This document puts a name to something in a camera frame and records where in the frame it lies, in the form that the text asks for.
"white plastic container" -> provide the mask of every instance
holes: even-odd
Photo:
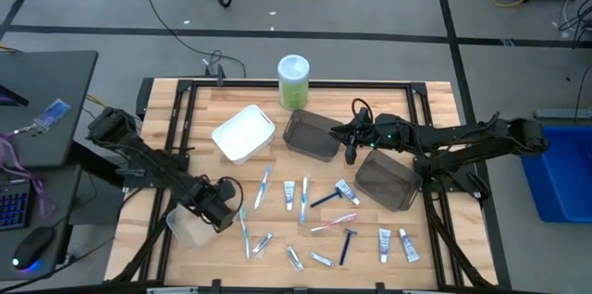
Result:
[[[308,100],[308,74],[310,65],[306,58],[287,55],[277,64],[279,99],[289,110],[303,109]]]
[[[212,132],[212,139],[235,165],[249,160],[274,139],[276,126],[251,104]]]

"purple lanyard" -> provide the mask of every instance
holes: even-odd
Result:
[[[8,137],[13,135],[15,135],[14,132],[0,133],[0,169],[6,171],[7,173],[20,176],[22,178],[30,179],[33,184],[33,187],[35,188],[35,191],[37,192],[37,195],[39,196],[39,201],[41,205],[41,217],[50,217],[56,211],[57,206],[54,202],[50,201],[49,198],[47,198],[47,196],[45,196],[45,193],[43,191],[43,182],[20,164],[19,159],[17,158],[17,154],[15,153],[14,147],[12,147],[10,141],[8,141]],[[12,157],[16,169],[6,168],[5,164],[7,155]]]

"dark gray plastic bin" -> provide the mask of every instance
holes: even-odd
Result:
[[[380,151],[372,151],[355,174],[355,187],[390,211],[409,210],[422,178]]]
[[[329,162],[339,150],[339,141],[331,137],[329,131],[341,124],[338,120],[296,109],[284,131],[284,141],[292,151]]]

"blue light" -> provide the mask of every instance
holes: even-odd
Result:
[[[19,270],[19,272],[26,274],[29,272],[37,271],[37,270],[39,270],[40,267],[41,267],[41,260],[37,260],[37,261],[35,261],[35,263],[33,263],[31,266],[29,266],[29,268],[26,268],[24,270]]]

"keyboard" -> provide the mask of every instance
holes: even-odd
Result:
[[[28,179],[0,181],[0,230],[26,227],[34,197]]]

